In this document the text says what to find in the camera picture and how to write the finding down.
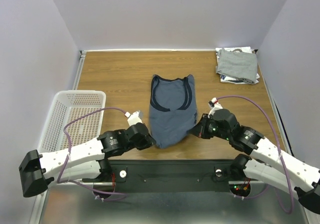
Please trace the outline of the blue tank top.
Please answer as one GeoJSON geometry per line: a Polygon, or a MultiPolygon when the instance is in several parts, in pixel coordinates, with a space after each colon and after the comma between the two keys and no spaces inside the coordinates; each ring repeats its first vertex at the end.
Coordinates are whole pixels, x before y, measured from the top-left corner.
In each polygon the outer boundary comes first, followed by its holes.
{"type": "Polygon", "coordinates": [[[193,75],[165,79],[154,75],[151,80],[149,124],[151,135],[160,149],[183,140],[198,119],[195,79],[193,75]]]}

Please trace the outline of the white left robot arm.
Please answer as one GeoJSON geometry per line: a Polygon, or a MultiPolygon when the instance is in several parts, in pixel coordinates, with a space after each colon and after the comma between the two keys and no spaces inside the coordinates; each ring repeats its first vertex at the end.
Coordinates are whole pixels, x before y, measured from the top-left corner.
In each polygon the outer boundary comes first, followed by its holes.
{"type": "Polygon", "coordinates": [[[136,123],[127,129],[106,131],[83,144],[60,151],[29,151],[18,168],[23,197],[37,196],[55,184],[73,180],[106,181],[113,172],[108,161],[110,157],[155,144],[146,125],[136,123]]]}

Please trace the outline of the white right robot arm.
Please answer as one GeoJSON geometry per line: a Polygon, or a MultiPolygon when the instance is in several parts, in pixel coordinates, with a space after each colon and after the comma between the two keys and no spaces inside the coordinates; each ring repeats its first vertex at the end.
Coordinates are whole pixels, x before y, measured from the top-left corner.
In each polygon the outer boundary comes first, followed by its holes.
{"type": "Polygon", "coordinates": [[[320,170],[278,149],[255,129],[240,125],[227,109],[203,114],[189,134],[202,139],[218,137],[243,152],[243,162],[231,165],[235,179],[244,176],[287,192],[309,211],[320,212],[320,170]]]}

